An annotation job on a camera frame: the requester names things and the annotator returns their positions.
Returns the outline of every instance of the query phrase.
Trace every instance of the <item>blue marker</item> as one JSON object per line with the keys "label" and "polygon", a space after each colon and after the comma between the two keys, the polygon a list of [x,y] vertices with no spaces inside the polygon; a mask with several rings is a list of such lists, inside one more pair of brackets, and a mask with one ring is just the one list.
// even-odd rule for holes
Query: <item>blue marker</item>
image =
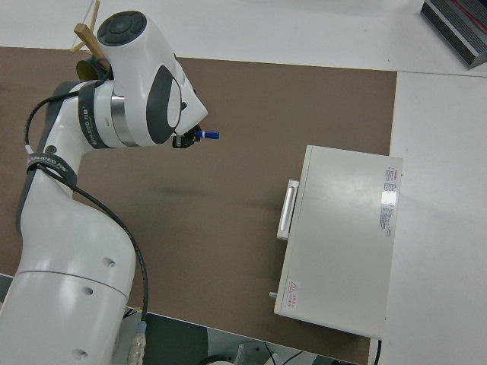
{"label": "blue marker", "polygon": [[198,131],[196,132],[196,135],[200,138],[206,138],[206,139],[220,139],[220,132],[203,132],[203,131]]}

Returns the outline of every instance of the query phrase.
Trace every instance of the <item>white table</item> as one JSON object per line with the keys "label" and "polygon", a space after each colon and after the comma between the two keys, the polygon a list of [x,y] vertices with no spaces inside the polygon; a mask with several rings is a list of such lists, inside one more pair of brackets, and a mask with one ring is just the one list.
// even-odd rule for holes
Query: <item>white table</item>
{"label": "white table", "polygon": [[[4,0],[0,46],[70,48],[90,3]],[[421,4],[103,0],[98,24],[137,7],[179,56],[400,71],[390,153],[405,174],[380,363],[482,363],[487,65],[467,71],[419,16]]]}

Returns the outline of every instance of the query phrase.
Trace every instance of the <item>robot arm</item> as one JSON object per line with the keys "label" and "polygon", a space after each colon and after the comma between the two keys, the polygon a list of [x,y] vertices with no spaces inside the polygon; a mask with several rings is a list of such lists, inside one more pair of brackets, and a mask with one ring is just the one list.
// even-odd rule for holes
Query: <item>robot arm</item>
{"label": "robot arm", "polygon": [[[49,105],[30,156],[74,185],[86,152],[162,144],[207,113],[146,16],[115,14],[98,39],[114,80],[62,85],[78,96]],[[135,269],[127,233],[40,170],[27,174],[18,217],[23,251],[0,311],[0,363],[109,364]]]}

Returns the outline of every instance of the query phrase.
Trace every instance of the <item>black velcro strap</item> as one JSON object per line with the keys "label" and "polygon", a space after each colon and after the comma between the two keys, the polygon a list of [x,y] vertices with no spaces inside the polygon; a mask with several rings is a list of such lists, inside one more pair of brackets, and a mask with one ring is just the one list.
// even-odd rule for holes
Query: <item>black velcro strap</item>
{"label": "black velcro strap", "polygon": [[56,171],[66,182],[76,185],[78,177],[75,171],[61,157],[55,154],[30,154],[27,159],[27,171],[32,170],[36,165],[47,166]]}
{"label": "black velcro strap", "polygon": [[88,82],[78,92],[78,118],[84,137],[93,148],[109,148],[98,134],[94,120],[95,81]]}

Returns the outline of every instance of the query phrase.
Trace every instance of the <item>white box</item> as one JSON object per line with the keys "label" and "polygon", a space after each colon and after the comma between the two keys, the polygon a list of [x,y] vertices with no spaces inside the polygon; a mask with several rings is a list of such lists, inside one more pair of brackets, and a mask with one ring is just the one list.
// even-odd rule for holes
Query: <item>white box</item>
{"label": "white box", "polygon": [[382,338],[402,168],[307,147],[275,313]]}

